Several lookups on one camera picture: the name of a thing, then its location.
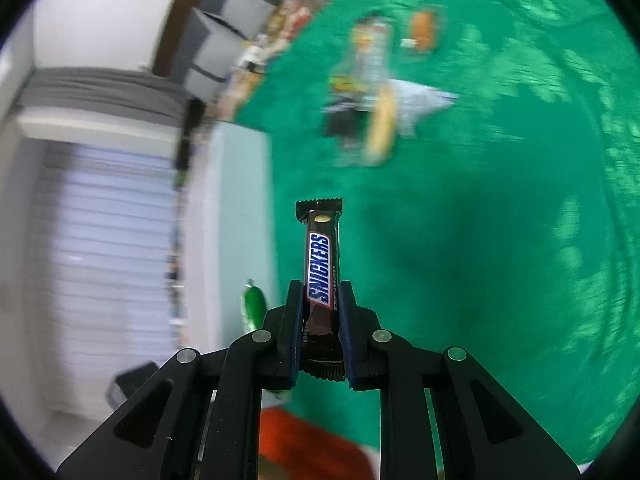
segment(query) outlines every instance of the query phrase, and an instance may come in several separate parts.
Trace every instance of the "green tablecloth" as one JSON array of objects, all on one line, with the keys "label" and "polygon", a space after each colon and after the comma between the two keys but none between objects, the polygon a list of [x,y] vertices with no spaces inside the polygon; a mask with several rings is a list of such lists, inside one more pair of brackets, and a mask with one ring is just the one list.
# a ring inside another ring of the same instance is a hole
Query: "green tablecloth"
[{"label": "green tablecloth", "polygon": [[[402,29],[422,4],[446,6],[440,47],[396,49],[394,76],[459,101],[384,166],[336,168],[320,110],[350,28],[378,9]],[[281,290],[302,277],[294,202],[343,197],[341,276],[358,302],[416,346],[467,348],[591,460],[640,390],[639,88],[603,0],[335,0],[239,116],[271,136]],[[379,445],[377,393],[301,374],[290,408]]]}]

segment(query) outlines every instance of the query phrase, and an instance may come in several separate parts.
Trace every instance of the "green object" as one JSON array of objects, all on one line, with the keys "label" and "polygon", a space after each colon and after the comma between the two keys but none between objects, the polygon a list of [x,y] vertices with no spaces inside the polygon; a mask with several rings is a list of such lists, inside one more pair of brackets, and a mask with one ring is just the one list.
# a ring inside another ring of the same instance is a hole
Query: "green object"
[{"label": "green object", "polygon": [[[430,4],[446,6],[437,49],[407,60],[398,37],[390,68],[459,100],[385,165],[336,168],[320,110],[351,28],[379,10],[402,31]],[[416,346],[465,349],[594,458],[640,391],[640,61],[603,0],[334,0],[238,122],[271,136],[281,291],[301,278],[293,205],[342,197],[358,304]],[[300,374],[289,409],[380,444],[377,392]]]},{"label": "green object", "polygon": [[244,332],[249,333],[262,328],[267,314],[267,300],[260,287],[254,285],[254,280],[249,280],[245,287],[240,297],[240,310]]}]

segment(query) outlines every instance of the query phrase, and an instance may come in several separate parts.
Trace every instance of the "yellow object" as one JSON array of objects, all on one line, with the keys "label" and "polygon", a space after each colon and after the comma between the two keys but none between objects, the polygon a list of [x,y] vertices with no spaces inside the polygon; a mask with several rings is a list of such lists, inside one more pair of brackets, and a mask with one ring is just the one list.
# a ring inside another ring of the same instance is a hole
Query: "yellow object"
[{"label": "yellow object", "polygon": [[371,112],[369,131],[364,144],[364,157],[367,164],[382,164],[391,152],[396,138],[396,113],[398,101],[394,88],[385,83],[378,90],[378,100]]}]

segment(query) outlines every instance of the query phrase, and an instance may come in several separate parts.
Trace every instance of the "brown wrapper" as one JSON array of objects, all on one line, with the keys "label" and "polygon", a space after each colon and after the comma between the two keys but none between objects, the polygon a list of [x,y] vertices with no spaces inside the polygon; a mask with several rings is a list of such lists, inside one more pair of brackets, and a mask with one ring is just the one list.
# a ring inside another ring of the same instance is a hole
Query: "brown wrapper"
[{"label": "brown wrapper", "polygon": [[296,217],[306,224],[303,335],[300,369],[319,379],[344,380],[338,339],[340,280],[338,219],[342,199],[296,203]]}]

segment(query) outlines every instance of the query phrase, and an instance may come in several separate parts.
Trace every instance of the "white wall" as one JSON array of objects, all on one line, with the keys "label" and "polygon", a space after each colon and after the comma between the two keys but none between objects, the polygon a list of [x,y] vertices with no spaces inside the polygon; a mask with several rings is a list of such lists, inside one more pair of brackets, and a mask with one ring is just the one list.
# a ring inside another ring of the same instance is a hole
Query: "white wall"
[{"label": "white wall", "polygon": [[0,124],[32,68],[33,12],[28,10],[0,52]]},{"label": "white wall", "polygon": [[152,64],[173,0],[37,0],[39,67],[139,70]]},{"label": "white wall", "polygon": [[27,343],[22,307],[22,268],[31,197],[42,160],[44,142],[25,139],[15,123],[0,134],[0,153],[15,153],[0,166],[9,168],[0,180],[0,393],[24,433],[36,444],[47,423]]}]

